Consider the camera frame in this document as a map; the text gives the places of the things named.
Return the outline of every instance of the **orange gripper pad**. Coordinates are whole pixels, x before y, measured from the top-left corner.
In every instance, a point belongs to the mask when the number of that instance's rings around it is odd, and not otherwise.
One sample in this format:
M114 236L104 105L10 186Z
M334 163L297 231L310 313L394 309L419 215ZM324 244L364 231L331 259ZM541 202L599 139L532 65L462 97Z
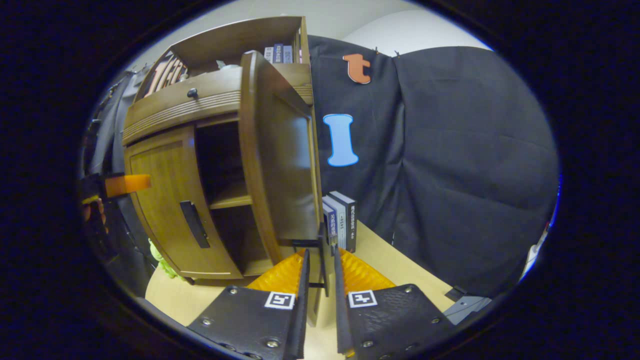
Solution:
M351 291L382 290L396 286L391 280L379 273L352 253L340 248L342 273L344 275L344 293Z
M266 273L260 275L260 277L249 284L247 288L298 294L304 253L304 250L300 250L277 263L273 268L270 268Z

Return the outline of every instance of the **person's hand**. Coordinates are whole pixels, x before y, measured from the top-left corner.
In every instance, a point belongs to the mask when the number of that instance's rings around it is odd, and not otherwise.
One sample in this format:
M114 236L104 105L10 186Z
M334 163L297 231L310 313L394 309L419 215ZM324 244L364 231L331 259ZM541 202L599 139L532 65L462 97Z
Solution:
M102 224L104 224L104 230L108 234L109 233L109 229L106 226L106 224L107 224L107 216L104 215L104 205L102 203L102 199L98 198L97 202L98 202L98 209L100 210L100 217L102 218ZM88 205L88 204L85 205L84 208L83 208L83 217L84 217L84 221L85 222L89 221L89 218L91 217L91 206Z

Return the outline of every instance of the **white wall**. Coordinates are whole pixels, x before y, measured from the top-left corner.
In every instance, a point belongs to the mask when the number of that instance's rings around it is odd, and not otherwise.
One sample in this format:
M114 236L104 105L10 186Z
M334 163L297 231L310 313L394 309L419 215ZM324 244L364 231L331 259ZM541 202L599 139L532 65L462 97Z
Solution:
M143 51L126 69L138 70L153 64L172 44L205 30L246 19L287 15L307 18L307 33L341 39L365 24L421 5L403 0L237 0L212 9Z
M340 40L389 56L442 46L489 49L464 29L430 10L407 10L376 19Z

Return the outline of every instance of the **door handle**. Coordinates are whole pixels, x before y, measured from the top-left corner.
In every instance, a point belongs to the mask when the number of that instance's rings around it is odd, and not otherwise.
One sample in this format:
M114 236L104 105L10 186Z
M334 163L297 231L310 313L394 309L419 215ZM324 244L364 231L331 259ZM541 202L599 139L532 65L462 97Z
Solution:
M211 247L207 241L207 232L204 231L204 226L202 226L202 221L200 221L200 216L198 215L196 206L188 200L180 201L180 209L182 209L184 219L187 220L187 225L189 226L189 229L191 229L191 234L196 238L200 248L206 249Z

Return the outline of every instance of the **green object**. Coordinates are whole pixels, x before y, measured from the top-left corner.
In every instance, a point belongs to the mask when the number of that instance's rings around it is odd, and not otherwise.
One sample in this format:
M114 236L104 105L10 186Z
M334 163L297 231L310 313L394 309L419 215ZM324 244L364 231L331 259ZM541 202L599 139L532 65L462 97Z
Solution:
M174 277L177 276L182 280L186 281L185 278L178 275L178 273L175 272L175 270L169 265L169 263L166 262L166 260L162 257L162 255L158 251L158 249L156 249L156 246L154 245L154 243L151 242L151 239L149 239L149 245L151 248L151 254L154 256L154 259L158 260L158 266L164 270L164 272L170 279L173 279Z

